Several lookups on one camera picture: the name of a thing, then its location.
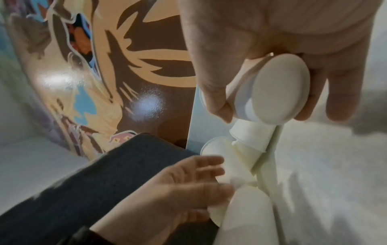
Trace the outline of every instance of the white round cap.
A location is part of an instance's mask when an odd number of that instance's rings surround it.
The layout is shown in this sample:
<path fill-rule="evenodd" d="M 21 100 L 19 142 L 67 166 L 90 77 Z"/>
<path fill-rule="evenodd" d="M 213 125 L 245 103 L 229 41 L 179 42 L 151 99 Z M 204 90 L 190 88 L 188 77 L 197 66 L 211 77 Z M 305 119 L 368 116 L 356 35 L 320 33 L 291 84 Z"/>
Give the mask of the white round cap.
<path fill-rule="evenodd" d="M 264 123 L 281 125 L 304 107 L 310 88 L 310 74 L 304 61 L 293 54 L 270 59 L 257 73 L 252 86 L 252 106 Z"/>

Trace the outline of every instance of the glossy surface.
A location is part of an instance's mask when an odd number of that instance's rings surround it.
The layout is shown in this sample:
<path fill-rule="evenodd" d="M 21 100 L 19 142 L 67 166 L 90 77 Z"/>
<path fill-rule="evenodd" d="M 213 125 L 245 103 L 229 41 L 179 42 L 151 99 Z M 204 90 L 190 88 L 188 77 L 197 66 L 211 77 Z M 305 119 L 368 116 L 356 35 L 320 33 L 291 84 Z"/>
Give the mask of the glossy surface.
<path fill-rule="evenodd" d="M 28 79 L 89 159 L 149 132 L 185 147 L 195 93 L 174 0 L 4 0 Z"/>
<path fill-rule="evenodd" d="M 257 177 L 276 205 L 281 244 L 386 244 L 386 23 L 384 2 L 354 118 L 345 124 L 327 119 L 326 87 L 310 120 L 287 123 L 275 153 L 266 154 Z M 199 152 L 211 138 L 229 136 L 231 126 L 210 116 L 197 94 L 187 148 Z"/>

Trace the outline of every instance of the printed illustration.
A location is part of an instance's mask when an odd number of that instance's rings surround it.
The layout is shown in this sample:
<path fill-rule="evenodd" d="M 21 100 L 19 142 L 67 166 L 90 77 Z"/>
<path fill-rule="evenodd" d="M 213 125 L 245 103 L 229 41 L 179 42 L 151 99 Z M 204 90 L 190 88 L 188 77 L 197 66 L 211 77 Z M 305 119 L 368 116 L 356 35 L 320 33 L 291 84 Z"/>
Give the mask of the printed illustration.
<path fill-rule="evenodd" d="M 174 0 L 4 0 L 31 85 L 90 160 L 142 132 L 185 147 L 195 73 Z"/>

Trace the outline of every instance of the fingernail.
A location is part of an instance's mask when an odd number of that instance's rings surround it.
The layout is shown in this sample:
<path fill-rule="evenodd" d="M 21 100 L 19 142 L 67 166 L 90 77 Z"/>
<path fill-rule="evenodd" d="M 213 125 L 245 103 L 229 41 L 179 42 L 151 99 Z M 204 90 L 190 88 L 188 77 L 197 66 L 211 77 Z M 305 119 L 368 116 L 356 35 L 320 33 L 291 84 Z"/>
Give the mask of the fingernail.
<path fill-rule="evenodd" d="M 220 186 L 220 191 L 226 196 L 226 197 L 230 197 L 232 195 L 234 195 L 235 193 L 235 189 L 232 185 L 230 184 L 221 184 Z"/>

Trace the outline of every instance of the white cylindrical part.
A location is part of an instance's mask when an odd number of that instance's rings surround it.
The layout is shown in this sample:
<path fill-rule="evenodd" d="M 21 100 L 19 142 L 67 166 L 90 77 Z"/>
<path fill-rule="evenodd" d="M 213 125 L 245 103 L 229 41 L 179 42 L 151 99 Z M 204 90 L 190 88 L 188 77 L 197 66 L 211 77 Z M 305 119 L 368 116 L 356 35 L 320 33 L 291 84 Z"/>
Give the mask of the white cylindrical part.
<path fill-rule="evenodd" d="M 246 165 L 248 170 L 251 170 L 255 163 L 258 161 L 259 157 L 262 155 L 263 152 L 260 150 L 256 150 L 254 148 L 251 148 L 250 146 L 247 146 L 240 142 L 239 140 L 236 140 L 232 144 L 236 150 L 240 153 L 240 155 L 245 159 L 243 163 Z"/>
<path fill-rule="evenodd" d="M 255 187 L 242 187 L 232 198 L 214 245 L 279 245 L 270 198 Z"/>
<path fill-rule="evenodd" d="M 310 74 L 293 54 L 246 61 L 226 87 L 227 102 L 239 119 L 282 125 L 304 107 Z"/>
<path fill-rule="evenodd" d="M 221 155 L 225 161 L 222 167 L 225 175 L 217 176 L 219 183 L 233 184 L 250 184 L 255 183 L 257 179 L 252 175 L 246 165 L 243 163 L 244 158 L 235 151 L 232 141 L 226 137 L 218 137 L 208 141 L 202 148 L 201 155 Z"/>
<path fill-rule="evenodd" d="M 266 152 L 275 128 L 273 125 L 239 119 L 230 129 L 230 134 L 241 143 Z"/>

